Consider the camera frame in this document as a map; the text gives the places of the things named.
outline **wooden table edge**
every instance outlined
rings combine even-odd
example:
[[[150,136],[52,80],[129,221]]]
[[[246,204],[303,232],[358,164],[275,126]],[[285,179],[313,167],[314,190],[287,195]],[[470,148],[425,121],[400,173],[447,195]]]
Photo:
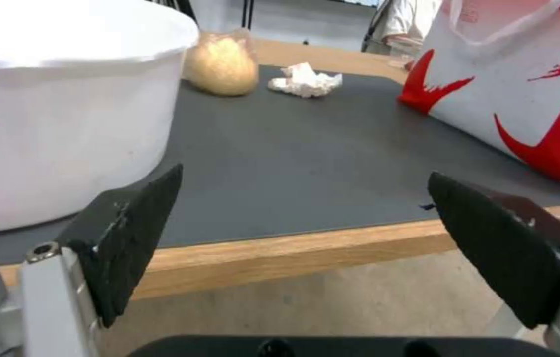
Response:
[[[560,206],[547,208],[560,219]],[[132,299],[155,298],[455,249],[440,220],[155,251]],[[1,266],[8,285],[18,265]]]

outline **table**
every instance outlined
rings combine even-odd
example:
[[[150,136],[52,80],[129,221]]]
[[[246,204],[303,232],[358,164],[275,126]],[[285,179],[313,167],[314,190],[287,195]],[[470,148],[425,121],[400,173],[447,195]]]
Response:
[[[403,83],[396,59],[332,48],[256,41],[261,64],[309,61],[318,70],[388,77]],[[560,206],[548,208],[560,219]],[[158,249],[133,298],[260,282],[327,269],[415,257],[455,249],[439,220],[416,221],[276,238]],[[1,266],[8,284],[17,266]]]

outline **gray mat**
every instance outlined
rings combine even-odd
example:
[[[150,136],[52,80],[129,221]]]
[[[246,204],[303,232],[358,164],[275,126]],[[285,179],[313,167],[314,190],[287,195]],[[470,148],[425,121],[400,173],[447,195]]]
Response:
[[[345,75],[322,99],[273,93],[261,69],[246,97],[182,84],[166,156],[182,162],[180,197],[159,246],[435,219],[427,178],[458,179],[560,205],[560,183],[476,139],[399,104],[400,84]],[[20,262],[69,219],[0,233],[0,264]]]

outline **plastic bag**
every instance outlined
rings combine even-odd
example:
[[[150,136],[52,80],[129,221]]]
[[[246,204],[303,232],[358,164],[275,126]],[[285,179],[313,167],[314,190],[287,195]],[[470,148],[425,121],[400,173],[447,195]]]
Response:
[[[257,56],[250,32],[204,33],[198,45],[187,51],[184,78],[218,95],[244,95],[259,79]]]

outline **white shirt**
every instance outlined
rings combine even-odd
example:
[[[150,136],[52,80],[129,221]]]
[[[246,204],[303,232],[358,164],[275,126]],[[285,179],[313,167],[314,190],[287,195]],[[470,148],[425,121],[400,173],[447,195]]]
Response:
[[[442,0],[391,0],[388,14],[373,34],[382,39],[391,35],[407,35],[423,40],[430,31]]]

